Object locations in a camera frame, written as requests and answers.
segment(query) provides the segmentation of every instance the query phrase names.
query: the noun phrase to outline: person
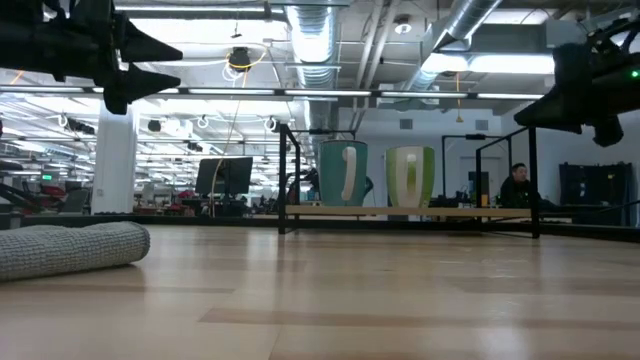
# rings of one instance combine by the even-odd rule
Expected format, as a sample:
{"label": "person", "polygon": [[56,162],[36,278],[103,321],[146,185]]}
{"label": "person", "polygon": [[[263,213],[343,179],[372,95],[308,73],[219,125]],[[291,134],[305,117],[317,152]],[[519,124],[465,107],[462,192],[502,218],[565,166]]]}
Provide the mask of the person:
{"label": "person", "polygon": [[511,167],[511,176],[500,187],[500,203],[503,207],[529,207],[530,184],[527,180],[527,173],[527,166],[523,163],[517,163]]}

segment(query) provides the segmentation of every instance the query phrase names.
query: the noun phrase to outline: green mug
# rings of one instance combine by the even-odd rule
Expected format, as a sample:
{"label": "green mug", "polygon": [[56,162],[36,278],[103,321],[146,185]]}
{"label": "green mug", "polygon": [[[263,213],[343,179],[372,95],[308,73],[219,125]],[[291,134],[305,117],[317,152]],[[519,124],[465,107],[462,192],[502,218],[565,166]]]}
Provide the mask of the green mug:
{"label": "green mug", "polygon": [[373,189],[367,177],[367,144],[351,140],[320,143],[320,197],[324,206],[362,206]]}
{"label": "green mug", "polygon": [[429,207],[435,178],[435,151],[405,146],[387,150],[387,190],[396,207]]}

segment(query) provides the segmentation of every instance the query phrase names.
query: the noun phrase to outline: black metal frame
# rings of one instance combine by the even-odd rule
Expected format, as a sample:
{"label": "black metal frame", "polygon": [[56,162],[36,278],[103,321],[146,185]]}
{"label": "black metal frame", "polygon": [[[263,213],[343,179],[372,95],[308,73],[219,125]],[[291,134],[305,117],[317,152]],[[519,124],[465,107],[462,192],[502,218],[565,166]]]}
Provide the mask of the black metal frame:
{"label": "black metal frame", "polygon": [[[295,204],[300,205],[300,143],[293,136],[293,132],[286,124],[279,124],[276,131],[280,133],[280,172],[278,176],[278,234],[287,233],[287,138],[296,148],[296,171],[294,181],[296,184]],[[295,215],[296,223],[300,220],[300,215]]]}
{"label": "black metal frame", "polygon": [[531,206],[531,237],[534,239],[540,238],[540,201],[538,201],[538,146],[536,141],[536,128],[528,127],[522,128],[512,132],[511,134],[502,136],[495,141],[492,141],[484,146],[479,147],[476,150],[476,207],[482,207],[482,150],[491,147],[501,141],[508,140],[511,144],[511,138],[514,136],[528,131],[529,133],[529,205]]}
{"label": "black metal frame", "polygon": [[[502,136],[484,135],[484,134],[467,134],[467,135],[442,135],[442,195],[447,196],[447,139],[465,139],[470,141],[483,141],[487,139],[503,139]],[[513,151],[511,148],[511,138],[503,139],[507,141],[509,153],[509,166],[513,161]]]}

